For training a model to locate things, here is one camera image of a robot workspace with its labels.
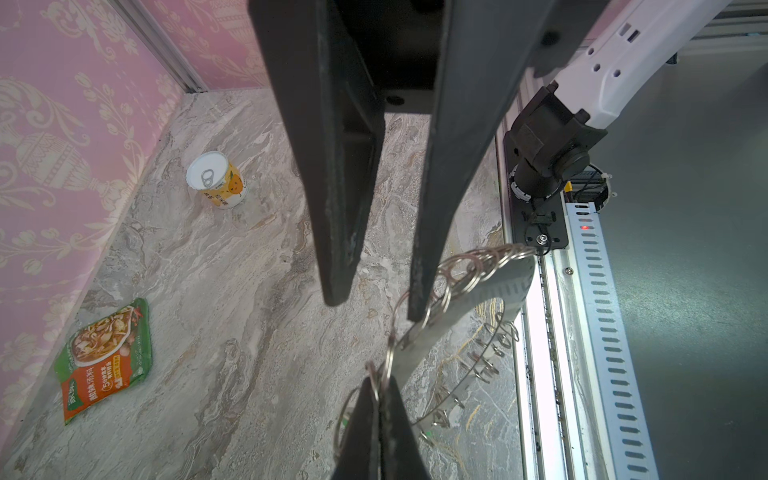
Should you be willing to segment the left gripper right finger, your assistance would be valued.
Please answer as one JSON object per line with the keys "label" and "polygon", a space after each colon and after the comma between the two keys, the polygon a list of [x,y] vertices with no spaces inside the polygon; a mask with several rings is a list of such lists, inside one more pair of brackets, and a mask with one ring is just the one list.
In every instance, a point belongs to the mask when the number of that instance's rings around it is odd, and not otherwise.
{"label": "left gripper right finger", "polygon": [[396,379],[388,380],[380,395],[379,441],[381,478],[430,480],[419,453]]}

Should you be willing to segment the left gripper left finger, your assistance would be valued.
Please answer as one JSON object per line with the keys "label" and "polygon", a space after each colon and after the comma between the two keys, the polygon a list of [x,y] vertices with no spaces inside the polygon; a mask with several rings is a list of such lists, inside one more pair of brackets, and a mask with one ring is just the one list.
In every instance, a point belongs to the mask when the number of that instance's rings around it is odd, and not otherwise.
{"label": "left gripper left finger", "polygon": [[379,477],[379,401],[371,379],[359,390],[356,405],[345,428],[333,480],[374,480]]}

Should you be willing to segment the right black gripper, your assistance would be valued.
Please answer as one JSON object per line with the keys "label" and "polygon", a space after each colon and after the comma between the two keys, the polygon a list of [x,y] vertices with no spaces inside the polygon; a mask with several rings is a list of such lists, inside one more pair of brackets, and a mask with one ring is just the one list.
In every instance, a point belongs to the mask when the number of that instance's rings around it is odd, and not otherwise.
{"label": "right black gripper", "polygon": [[563,66],[605,1],[251,1],[302,181],[324,301],[349,298],[385,109],[431,114],[409,320],[425,313],[451,221],[528,67]]}

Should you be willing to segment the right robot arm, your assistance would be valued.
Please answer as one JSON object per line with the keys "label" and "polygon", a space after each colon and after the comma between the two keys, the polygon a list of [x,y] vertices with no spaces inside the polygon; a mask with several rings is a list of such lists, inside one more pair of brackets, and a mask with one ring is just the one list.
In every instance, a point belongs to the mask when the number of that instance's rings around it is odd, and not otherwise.
{"label": "right robot arm", "polygon": [[519,193],[543,200],[647,80],[725,8],[632,1],[593,41],[603,1],[251,1],[247,11],[307,199],[326,304],[350,294],[387,113],[430,118],[408,317],[426,310],[450,223],[526,71]]}

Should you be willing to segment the yellow can white lid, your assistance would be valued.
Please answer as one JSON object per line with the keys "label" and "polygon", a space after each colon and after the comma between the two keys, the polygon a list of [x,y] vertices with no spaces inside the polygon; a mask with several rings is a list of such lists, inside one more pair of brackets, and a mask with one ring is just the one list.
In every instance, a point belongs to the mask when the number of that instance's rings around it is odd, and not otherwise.
{"label": "yellow can white lid", "polygon": [[237,206],[247,192],[240,171],[218,151],[206,152],[196,158],[187,168],[186,182],[219,209]]}

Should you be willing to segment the green orange food packet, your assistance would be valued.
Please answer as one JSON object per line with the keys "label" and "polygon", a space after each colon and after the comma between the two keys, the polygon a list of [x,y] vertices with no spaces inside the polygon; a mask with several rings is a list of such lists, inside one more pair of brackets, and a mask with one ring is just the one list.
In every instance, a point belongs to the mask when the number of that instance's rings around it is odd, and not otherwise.
{"label": "green orange food packet", "polygon": [[153,366],[150,307],[136,298],[77,330],[54,362],[63,420],[143,381]]}

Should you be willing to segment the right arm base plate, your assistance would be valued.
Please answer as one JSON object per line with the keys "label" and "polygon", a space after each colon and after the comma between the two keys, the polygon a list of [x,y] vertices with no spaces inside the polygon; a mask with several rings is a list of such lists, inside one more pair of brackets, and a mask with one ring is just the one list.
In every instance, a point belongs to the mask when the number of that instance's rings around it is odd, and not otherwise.
{"label": "right arm base plate", "polygon": [[503,137],[507,183],[510,192],[511,233],[514,243],[535,247],[544,254],[550,250],[565,249],[569,245],[566,215],[560,194],[529,201],[518,194],[514,173],[520,163],[519,151],[512,134]]}

